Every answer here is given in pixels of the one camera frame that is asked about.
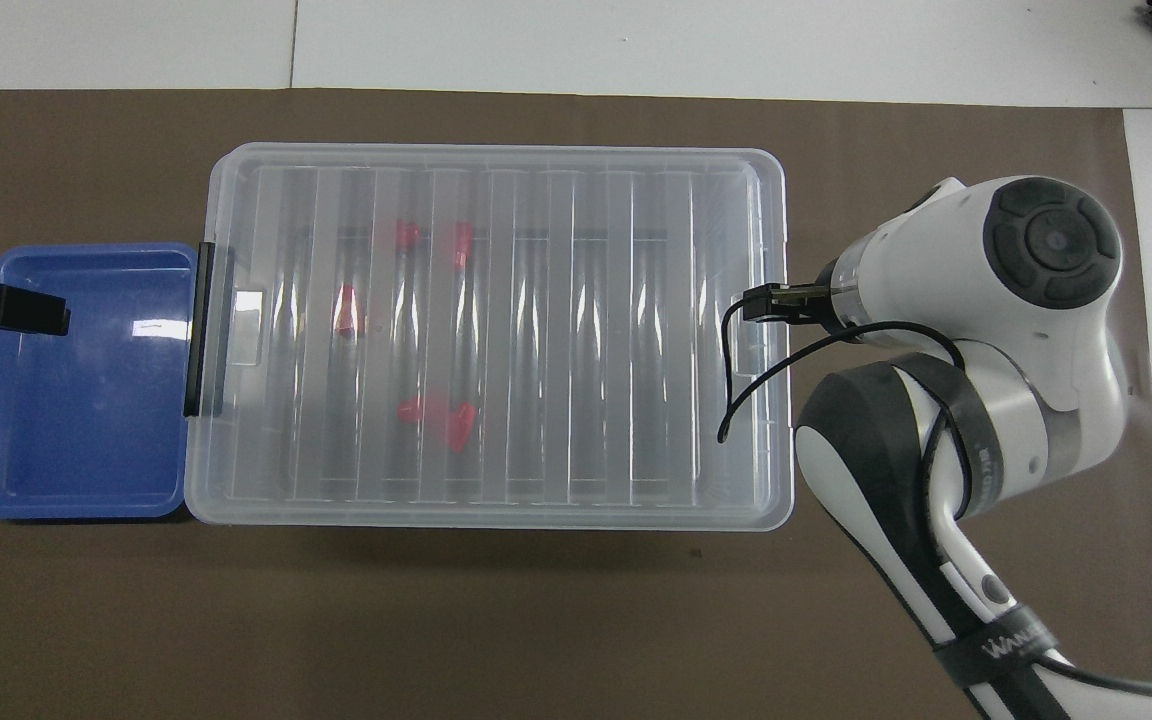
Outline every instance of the brown mat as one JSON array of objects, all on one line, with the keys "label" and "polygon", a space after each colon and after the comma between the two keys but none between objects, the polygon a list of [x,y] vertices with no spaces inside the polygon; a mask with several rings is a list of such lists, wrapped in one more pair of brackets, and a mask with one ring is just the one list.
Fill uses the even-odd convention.
[{"label": "brown mat", "polygon": [[[1070,659],[1152,679],[1152,395],[1120,111],[6,91],[0,253],[194,243],[211,165],[248,141],[763,147],[788,176],[795,282],[946,176],[1086,188],[1126,236],[1124,445],[968,532]],[[795,406],[872,357],[805,361]],[[971,714],[801,483],[767,535],[0,523],[0,717]]]}]

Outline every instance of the transparent storage bin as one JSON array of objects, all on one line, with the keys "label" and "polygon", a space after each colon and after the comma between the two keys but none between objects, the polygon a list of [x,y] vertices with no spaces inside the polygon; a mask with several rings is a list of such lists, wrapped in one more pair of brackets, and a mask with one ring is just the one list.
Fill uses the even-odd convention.
[{"label": "transparent storage bin", "polygon": [[[718,445],[718,324],[785,278],[758,150],[253,143],[215,165],[185,498],[214,523],[772,529],[787,379]],[[785,331],[733,332],[736,388]]]}]

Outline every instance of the table surface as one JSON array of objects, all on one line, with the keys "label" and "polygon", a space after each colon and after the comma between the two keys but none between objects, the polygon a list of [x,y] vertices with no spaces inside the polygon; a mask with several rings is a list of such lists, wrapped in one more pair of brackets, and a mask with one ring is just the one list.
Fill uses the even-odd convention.
[{"label": "table surface", "polygon": [[0,0],[0,88],[425,88],[1126,112],[1152,351],[1152,31],[1130,0]]}]

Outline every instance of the blue plastic tray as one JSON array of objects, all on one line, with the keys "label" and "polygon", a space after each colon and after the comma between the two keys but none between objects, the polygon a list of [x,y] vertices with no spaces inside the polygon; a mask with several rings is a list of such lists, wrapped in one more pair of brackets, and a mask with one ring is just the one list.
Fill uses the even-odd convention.
[{"label": "blue plastic tray", "polygon": [[0,520],[177,509],[196,252],[17,247],[0,283],[65,297],[65,338],[0,331]]}]

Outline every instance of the white robotic arm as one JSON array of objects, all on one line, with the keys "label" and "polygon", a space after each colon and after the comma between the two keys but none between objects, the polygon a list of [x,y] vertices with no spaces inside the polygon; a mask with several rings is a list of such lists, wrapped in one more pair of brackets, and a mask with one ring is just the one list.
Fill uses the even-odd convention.
[{"label": "white robotic arm", "polygon": [[1152,717],[1152,683],[1075,669],[957,528],[1117,446],[1126,408],[1105,313],[1120,250],[1078,188],[950,179],[817,286],[759,288],[765,302],[745,304],[746,319],[796,316],[832,332],[900,320],[954,341],[961,370],[919,334],[864,334],[923,351],[824,379],[795,445],[814,495],[990,719]]}]

